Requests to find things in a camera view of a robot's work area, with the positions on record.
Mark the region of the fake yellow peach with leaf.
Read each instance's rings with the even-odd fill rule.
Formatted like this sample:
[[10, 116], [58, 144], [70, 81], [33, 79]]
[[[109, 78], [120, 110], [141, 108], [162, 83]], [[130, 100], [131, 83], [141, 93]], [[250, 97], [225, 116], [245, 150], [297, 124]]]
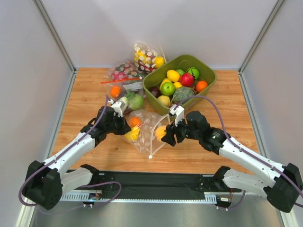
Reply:
[[157, 141], [161, 141], [161, 139], [165, 135], [166, 135], [166, 126], [165, 125], [159, 126], [154, 132], [154, 136], [157, 139]]

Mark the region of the clear zip bag with fruit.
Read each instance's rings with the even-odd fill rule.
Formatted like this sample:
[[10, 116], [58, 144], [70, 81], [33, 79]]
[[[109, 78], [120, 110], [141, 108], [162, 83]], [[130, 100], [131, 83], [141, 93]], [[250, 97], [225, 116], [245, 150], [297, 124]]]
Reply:
[[132, 111], [126, 117], [127, 123], [130, 117], [139, 117], [142, 121], [139, 138], [136, 141], [127, 141], [124, 135], [123, 139], [134, 146], [140, 153], [146, 155], [147, 158], [153, 158], [155, 153], [165, 145], [164, 142], [157, 141], [154, 132], [159, 126], [167, 126], [171, 123], [169, 115], [165, 114], [161, 116], [158, 113], [152, 113], [141, 109]]

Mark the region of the fake red peach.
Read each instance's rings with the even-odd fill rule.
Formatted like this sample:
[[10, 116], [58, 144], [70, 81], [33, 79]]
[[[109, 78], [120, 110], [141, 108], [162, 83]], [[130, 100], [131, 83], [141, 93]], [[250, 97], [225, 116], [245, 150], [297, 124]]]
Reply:
[[190, 73], [184, 73], [180, 79], [180, 83], [182, 86], [191, 87], [195, 81], [195, 77]]

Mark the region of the fake yellow lemon from bag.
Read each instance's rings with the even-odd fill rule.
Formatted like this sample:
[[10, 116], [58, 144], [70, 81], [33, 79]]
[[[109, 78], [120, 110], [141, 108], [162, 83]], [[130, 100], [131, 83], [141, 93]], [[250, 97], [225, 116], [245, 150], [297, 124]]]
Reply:
[[166, 75], [171, 82], [179, 82], [180, 74], [176, 70], [168, 70]]

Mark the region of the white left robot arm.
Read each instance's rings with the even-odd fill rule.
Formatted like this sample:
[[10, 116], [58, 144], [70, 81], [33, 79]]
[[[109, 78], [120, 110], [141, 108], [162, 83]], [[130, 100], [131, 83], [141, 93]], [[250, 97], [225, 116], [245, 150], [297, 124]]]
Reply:
[[43, 162], [32, 162], [19, 198], [26, 197], [46, 210], [52, 209], [60, 198], [80, 187], [97, 187], [101, 182], [98, 170], [88, 164], [70, 172], [70, 167], [87, 152], [104, 141], [108, 134], [125, 135], [131, 128], [124, 117], [121, 102], [99, 109], [97, 117], [84, 126], [77, 137], [56, 155]]

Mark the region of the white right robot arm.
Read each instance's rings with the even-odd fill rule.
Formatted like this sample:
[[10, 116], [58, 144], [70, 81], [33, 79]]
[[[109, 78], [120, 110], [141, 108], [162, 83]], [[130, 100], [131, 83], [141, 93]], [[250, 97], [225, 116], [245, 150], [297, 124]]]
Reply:
[[175, 121], [167, 125], [161, 141], [175, 146], [184, 139], [197, 140], [205, 150], [228, 158], [251, 172], [247, 174], [222, 166], [214, 175], [217, 184], [257, 194], [285, 213], [296, 205], [303, 193], [303, 181], [296, 165], [283, 165], [252, 151], [225, 131], [210, 126], [199, 111], [184, 114], [181, 107], [173, 106], [169, 114]]

